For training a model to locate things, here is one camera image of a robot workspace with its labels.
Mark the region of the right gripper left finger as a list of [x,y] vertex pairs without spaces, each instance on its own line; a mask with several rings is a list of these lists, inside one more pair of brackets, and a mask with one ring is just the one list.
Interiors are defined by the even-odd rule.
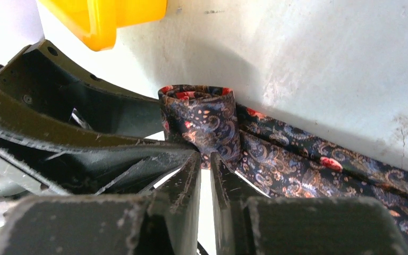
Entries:
[[0,254],[196,254],[200,156],[150,194],[28,197],[0,231]]

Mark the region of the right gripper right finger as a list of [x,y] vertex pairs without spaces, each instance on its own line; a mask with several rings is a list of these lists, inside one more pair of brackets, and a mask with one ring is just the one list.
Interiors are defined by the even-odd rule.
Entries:
[[217,254],[408,254],[373,198],[269,198],[210,156]]

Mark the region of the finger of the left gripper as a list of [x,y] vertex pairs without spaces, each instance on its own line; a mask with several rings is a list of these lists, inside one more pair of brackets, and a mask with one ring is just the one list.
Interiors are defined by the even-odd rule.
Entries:
[[96,77],[49,40],[27,45],[0,66],[0,90],[61,122],[77,110],[100,133],[144,138],[163,130],[157,99]]

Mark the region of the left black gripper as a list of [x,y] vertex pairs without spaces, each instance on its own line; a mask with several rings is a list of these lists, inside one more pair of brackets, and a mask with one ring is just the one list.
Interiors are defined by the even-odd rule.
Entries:
[[[136,193],[180,168],[186,144],[104,134],[58,121],[0,91],[0,202],[37,195]],[[25,187],[23,181],[33,182]]]

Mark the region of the dark floral red-dotted tie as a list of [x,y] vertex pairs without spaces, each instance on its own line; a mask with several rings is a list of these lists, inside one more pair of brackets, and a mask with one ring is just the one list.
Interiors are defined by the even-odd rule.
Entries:
[[236,102],[229,88],[170,85],[158,92],[167,141],[213,152],[270,197],[378,199],[408,244],[408,172]]

